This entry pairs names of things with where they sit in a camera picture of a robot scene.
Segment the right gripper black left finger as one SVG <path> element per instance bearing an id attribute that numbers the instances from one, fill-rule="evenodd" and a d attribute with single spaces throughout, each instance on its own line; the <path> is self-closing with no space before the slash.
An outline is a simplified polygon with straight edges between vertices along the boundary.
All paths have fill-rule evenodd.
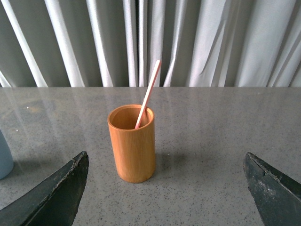
<path id="1" fill-rule="evenodd" d="M 71 226 L 84 193 L 89 168 L 80 152 L 58 171 L 0 211 L 2 226 Z"/>

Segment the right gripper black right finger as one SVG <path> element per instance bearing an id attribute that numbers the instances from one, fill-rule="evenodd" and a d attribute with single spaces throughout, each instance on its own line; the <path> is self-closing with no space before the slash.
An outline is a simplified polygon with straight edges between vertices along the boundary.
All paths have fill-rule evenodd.
<path id="1" fill-rule="evenodd" d="M 265 226 L 301 224 L 301 185 L 248 152 L 243 161 L 248 189 Z"/>

